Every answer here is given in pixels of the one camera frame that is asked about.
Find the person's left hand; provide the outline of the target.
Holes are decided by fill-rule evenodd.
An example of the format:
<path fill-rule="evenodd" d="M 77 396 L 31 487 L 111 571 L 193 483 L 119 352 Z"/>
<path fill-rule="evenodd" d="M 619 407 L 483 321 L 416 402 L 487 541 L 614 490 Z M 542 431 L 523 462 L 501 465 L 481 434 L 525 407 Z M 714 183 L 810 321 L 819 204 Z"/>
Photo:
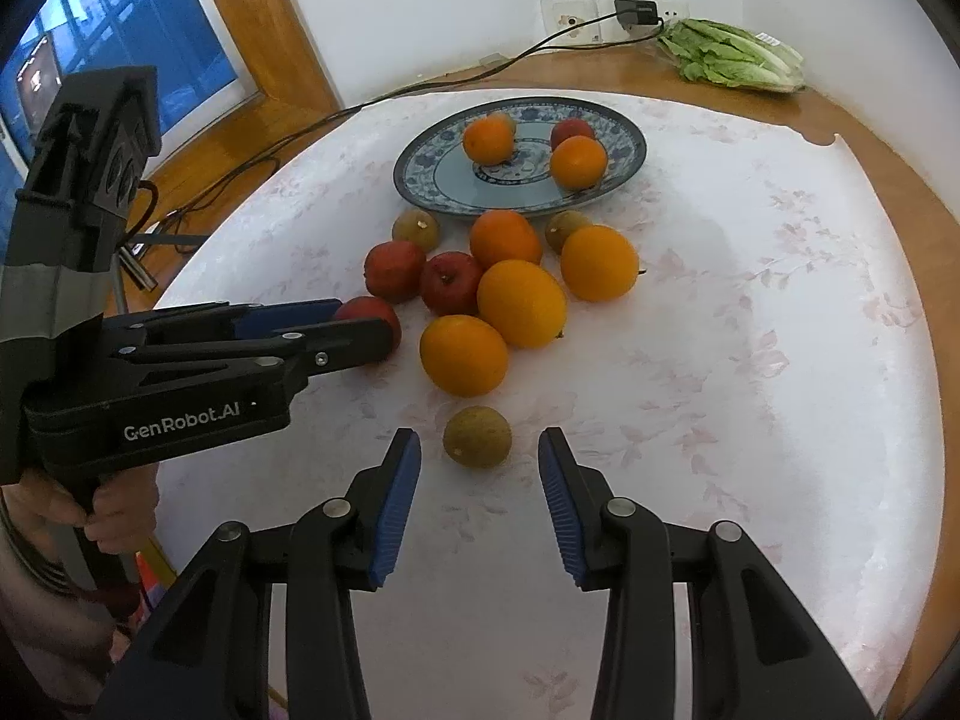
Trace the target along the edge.
<path fill-rule="evenodd" d="M 104 554 L 138 551 L 155 533 L 156 476 L 156 465 L 125 470 L 108 479 L 91 504 L 78 504 L 64 486 L 36 472 L 3 486 L 2 493 L 13 528 L 47 561 L 57 562 L 53 525 L 82 528 Z"/>

